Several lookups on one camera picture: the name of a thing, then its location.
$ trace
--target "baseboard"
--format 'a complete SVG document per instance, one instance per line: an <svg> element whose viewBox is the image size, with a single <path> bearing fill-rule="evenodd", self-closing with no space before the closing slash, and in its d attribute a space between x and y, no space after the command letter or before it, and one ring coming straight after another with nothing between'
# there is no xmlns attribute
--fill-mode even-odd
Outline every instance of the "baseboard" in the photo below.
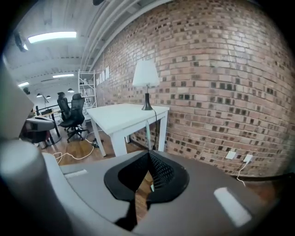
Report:
<svg viewBox="0 0 295 236"><path fill-rule="evenodd" d="M143 150L147 150L148 148L143 146L137 141L134 141L133 139L130 139L130 142L139 146ZM230 175L233 178L237 178L237 175ZM283 175L278 175L278 176L266 176L266 177L250 177L250 176L239 176L239 179L242 181L246 182L264 182L264 181L275 181L275 180L283 180L287 178L292 178L294 177L294 173L288 173L288 174L283 174Z"/></svg>

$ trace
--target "table lamp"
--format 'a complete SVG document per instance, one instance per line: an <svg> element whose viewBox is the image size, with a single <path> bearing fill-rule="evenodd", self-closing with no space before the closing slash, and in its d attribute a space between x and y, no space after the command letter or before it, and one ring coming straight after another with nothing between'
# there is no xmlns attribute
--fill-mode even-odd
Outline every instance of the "table lamp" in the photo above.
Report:
<svg viewBox="0 0 295 236"><path fill-rule="evenodd" d="M132 85L135 87L146 86L145 101L142 110L152 110L152 107L149 104L148 87L158 86L159 84L160 81L154 62L151 60L138 61L136 64Z"/></svg>

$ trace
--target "white lampshade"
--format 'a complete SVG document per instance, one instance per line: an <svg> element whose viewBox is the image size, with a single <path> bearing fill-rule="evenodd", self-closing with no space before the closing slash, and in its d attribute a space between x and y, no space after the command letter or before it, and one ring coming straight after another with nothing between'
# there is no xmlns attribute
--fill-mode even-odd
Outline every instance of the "white lampshade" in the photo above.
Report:
<svg viewBox="0 0 295 236"><path fill-rule="evenodd" d="M135 73L133 77L133 86L157 86L160 80L157 73L156 65L153 61L139 60L136 64Z"/></svg>

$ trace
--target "white table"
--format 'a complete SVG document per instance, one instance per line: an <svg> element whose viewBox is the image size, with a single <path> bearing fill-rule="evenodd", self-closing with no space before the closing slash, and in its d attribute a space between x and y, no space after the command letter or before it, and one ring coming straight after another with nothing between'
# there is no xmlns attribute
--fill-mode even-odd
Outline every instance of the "white table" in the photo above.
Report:
<svg viewBox="0 0 295 236"><path fill-rule="evenodd" d="M156 111L157 120L161 120L158 150L164 151L169 107L152 106L152 108ZM146 127L147 139L150 141L149 124L156 121L154 110L143 111L142 105L127 103L87 109L102 156L106 153L96 124L110 136L115 155L121 156L127 154L125 137L129 142L129 135L134 132Z"/></svg>

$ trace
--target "shelving unit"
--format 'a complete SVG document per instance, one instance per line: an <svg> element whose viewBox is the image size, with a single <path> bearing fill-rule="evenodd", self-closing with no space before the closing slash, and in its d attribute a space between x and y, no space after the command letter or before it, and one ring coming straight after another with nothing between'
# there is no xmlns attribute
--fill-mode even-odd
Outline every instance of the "shelving unit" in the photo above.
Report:
<svg viewBox="0 0 295 236"><path fill-rule="evenodd" d="M96 90L95 90L95 71L78 71L78 91L85 98L83 115L85 121L90 120L87 109L97 107Z"/></svg>

